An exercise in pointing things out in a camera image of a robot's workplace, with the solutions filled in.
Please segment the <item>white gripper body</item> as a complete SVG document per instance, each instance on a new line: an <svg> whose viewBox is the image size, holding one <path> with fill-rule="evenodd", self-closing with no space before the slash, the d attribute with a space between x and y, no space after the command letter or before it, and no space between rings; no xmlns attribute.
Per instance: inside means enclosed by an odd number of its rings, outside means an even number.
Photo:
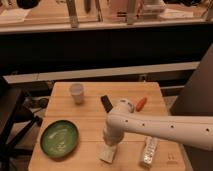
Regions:
<svg viewBox="0 0 213 171"><path fill-rule="evenodd" d="M103 139L104 142L108 145L108 146L114 146L118 143L120 143L124 138L124 134L120 133L120 134L111 134L109 132L107 132L106 130L103 131Z"/></svg>

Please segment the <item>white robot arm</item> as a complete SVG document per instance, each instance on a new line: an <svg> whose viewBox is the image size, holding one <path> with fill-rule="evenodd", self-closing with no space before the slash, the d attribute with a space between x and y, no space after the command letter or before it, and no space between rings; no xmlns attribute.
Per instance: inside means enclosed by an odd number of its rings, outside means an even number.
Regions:
<svg viewBox="0 0 213 171"><path fill-rule="evenodd" d="M107 111L103 137L109 146L120 143L128 132L213 151L213 117L139 115L127 99L112 106L103 98L102 104Z"/></svg>

